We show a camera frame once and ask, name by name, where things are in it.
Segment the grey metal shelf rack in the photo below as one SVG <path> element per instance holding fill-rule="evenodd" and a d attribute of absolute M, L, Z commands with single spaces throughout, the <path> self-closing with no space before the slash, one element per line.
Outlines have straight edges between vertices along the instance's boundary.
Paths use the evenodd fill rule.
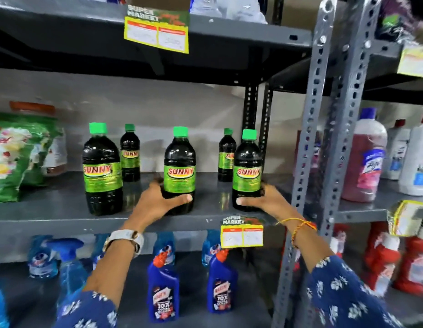
<path fill-rule="evenodd" d="M 303 52 L 314 50 L 320 28 L 293 27 L 190 16 L 189 53 L 182 54 L 123 38 L 127 5 L 84 0 L 0 0 L 0 69 L 58 72 L 105 77 L 139 78 L 258 88 L 275 85 Z M 0 231 L 14 224 L 36 234 L 106 233 L 125 220 L 126 212 L 97 218 L 91 215 L 77 175 L 60 177 L 52 190 L 29 194 L 23 203 L 0 204 Z M 199 177 L 192 213 L 151 226 L 156 231 L 200 231 L 220 227 L 231 215 L 258 216 L 218 207 L 217 181 Z"/>
<path fill-rule="evenodd" d="M 346 15 L 336 47 L 332 43 L 338 0 L 322 0 L 309 43 L 311 55 L 273 75 L 266 81 L 260 148 L 266 152 L 272 98 L 275 91 L 292 90 L 291 72 L 307 65 L 306 94 L 302 114 L 302 133 L 297 156 L 296 176 L 291 186 L 292 205 L 302 214 L 311 213 L 318 234 L 327 243 L 337 223 L 387 221 L 388 211 L 401 200 L 423 202 L 422 197 L 399 192 L 394 181 L 382 181 L 372 203 L 346 203 L 340 196 L 361 101 L 365 96 L 367 73 L 373 55 L 379 59 L 399 58 L 402 46 L 374 37 L 382 0 L 347 0 Z M 318 170 L 311 174 L 316 132 L 321 132 Z M 423 208 L 418 210 L 423 219 Z"/>

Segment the white plastic bag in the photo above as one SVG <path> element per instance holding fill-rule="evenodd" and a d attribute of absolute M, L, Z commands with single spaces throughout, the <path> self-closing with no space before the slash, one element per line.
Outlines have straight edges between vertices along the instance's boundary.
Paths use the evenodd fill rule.
<path fill-rule="evenodd" d="M 258 0 L 191 0 L 190 14 L 268 24 Z"/>

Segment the large white bottle red cap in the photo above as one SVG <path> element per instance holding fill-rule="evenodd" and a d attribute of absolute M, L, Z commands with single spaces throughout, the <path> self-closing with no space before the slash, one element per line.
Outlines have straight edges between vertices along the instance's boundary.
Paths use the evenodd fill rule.
<path fill-rule="evenodd" d="M 423 118 L 421 123 L 410 132 L 398 183 L 400 193 L 416 197 L 423 196 Z"/>

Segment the white wristwatch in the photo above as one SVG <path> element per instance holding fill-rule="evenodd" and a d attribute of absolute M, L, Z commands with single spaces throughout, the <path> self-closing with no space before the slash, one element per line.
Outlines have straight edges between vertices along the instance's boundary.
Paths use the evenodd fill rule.
<path fill-rule="evenodd" d="M 111 234 L 106 238 L 103 253 L 107 251 L 111 243 L 118 240 L 127 240 L 134 245 L 134 255 L 133 258 L 137 258 L 143 249 L 144 246 L 144 236 L 142 233 L 134 230 L 121 229 L 111 232 Z"/>

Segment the large dark bottle green cap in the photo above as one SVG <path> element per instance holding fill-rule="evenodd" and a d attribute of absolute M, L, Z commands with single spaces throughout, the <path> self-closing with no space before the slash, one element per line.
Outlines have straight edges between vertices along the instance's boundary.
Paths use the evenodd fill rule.
<path fill-rule="evenodd" d="M 255 212 L 258 208 L 237 203 L 240 197 L 258 198 L 261 196 L 263 158 L 256 144 L 257 131 L 244 129 L 240 145 L 234 154 L 232 204 L 243 212 Z"/>
<path fill-rule="evenodd" d="M 196 193 L 196 152 L 188 139 L 188 128 L 175 126 L 174 138 L 164 155 L 163 197 L 174 198 L 190 194 L 192 201 L 169 210 L 166 215 L 184 215 L 193 208 Z"/>
<path fill-rule="evenodd" d="M 89 123 L 90 138 L 82 151 L 85 197 L 95 216 L 113 215 L 123 208 L 123 180 L 120 154 L 107 137 L 106 123 Z"/>

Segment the small white bottle red cap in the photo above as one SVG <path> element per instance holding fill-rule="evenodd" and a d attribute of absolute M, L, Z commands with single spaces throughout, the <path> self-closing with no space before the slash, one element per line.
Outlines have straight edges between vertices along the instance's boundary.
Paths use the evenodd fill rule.
<path fill-rule="evenodd" d="M 399 179 L 409 144 L 410 132 L 411 129 L 405 126 L 405 119 L 397 119 L 394 127 L 387 130 L 388 141 L 381 178 L 393 181 Z"/>

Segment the dark blue toilet cleaner bottle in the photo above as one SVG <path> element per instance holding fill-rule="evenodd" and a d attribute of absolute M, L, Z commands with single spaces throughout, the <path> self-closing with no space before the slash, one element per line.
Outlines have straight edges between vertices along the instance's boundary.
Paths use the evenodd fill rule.
<path fill-rule="evenodd" d="M 207 306 L 212 314 L 230 312 L 235 307 L 238 272 L 227 262 L 229 249 L 221 249 L 208 268 Z"/>
<path fill-rule="evenodd" d="M 179 277 L 165 267 L 167 252 L 154 257 L 147 269 L 147 307 L 154 323 L 165 323 L 179 318 Z"/>

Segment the person's left hand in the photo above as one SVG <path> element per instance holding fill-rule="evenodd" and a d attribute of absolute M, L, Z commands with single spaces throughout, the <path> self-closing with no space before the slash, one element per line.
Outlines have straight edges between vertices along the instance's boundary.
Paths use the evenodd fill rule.
<path fill-rule="evenodd" d="M 149 183 L 148 189 L 142 192 L 131 215 L 120 229 L 143 233 L 148 226 L 167 213 L 163 208 L 164 197 L 160 186 L 162 182 L 163 179 L 160 177 Z"/>

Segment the blue floral right sleeve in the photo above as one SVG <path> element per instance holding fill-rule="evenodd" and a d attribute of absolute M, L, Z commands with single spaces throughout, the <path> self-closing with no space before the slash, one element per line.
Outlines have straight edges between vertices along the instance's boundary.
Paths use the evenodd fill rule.
<path fill-rule="evenodd" d="M 336 255 L 315 265 L 306 293 L 325 328 L 405 328 Z"/>

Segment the red toilet cleaner bottle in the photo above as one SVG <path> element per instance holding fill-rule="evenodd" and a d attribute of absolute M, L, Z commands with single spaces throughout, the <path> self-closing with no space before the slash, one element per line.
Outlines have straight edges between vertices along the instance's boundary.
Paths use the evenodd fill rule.
<path fill-rule="evenodd" d="M 339 258 L 342 258 L 346 243 L 347 231 L 349 226 L 344 223 L 337 223 L 333 229 L 333 236 L 330 240 L 330 249 Z"/>
<path fill-rule="evenodd" d="M 362 280 L 373 293 L 383 298 L 401 259 L 400 237 L 389 233 L 387 222 L 372 222 L 364 253 Z"/>
<path fill-rule="evenodd" d="M 393 287 L 401 292 L 423 296 L 423 225 L 417 235 L 405 240 L 405 252 Z"/>

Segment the dark shiny packet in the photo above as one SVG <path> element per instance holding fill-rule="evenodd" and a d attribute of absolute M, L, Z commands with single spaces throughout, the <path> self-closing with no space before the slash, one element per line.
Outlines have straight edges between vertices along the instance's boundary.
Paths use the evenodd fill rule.
<path fill-rule="evenodd" d="M 423 44 L 423 0 L 382 0 L 374 35 L 398 44 Z"/>

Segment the blue floral left sleeve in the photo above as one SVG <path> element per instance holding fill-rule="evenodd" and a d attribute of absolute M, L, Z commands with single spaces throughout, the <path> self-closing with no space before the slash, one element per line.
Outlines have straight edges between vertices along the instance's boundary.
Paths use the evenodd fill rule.
<path fill-rule="evenodd" d="M 110 299 L 85 291 L 63 303 L 52 328 L 117 328 L 117 319 L 117 308 Z"/>

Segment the green floral detergent bag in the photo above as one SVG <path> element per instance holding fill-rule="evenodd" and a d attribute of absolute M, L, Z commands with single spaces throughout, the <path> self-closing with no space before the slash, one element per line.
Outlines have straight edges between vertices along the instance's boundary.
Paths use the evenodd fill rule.
<path fill-rule="evenodd" d="M 59 135 L 56 118 L 0 112 L 0 203 L 19 201 L 22 186 L 45 185 L 42 168 Z"/>

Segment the pink liquid bottle blue cap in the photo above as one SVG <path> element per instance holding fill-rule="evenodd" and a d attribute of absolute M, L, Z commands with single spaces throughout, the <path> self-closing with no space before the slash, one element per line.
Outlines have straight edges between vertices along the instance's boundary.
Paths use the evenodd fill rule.
<path fill-rule="evenodd" d="M 376 120 L 376 108 L 363 108 L 356 122 L 341 199 L 374 201 L 378 191 L 388 134 Z"/>

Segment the yellow green price label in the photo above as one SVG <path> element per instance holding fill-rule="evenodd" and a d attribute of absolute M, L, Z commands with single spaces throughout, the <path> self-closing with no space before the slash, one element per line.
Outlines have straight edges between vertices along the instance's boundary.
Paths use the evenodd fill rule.
<path fill-rule="evenodd" d="M 414 200 L 399 201 L 388 211 L 388 233 L 396 237 L 417 235 L 423 220 L 418 217 L 418 210 L 422 208 L 423 202 Z"/>
<path fill-rule="evenodd" d="M 423 78 L 423 44 L 416 42 L 404 44 L 396 73 Z"/>
<path fill-rule="evenodd" d="M 190 13 L 127 5 L 123 37 L 127 41 L 189 54 Z"/>
<path fill-rule="evenodd" d="M 264 246 L 265 220 L 253 216 L 232 215 L 220 223 L 222 249 L 257 248 Z"/>

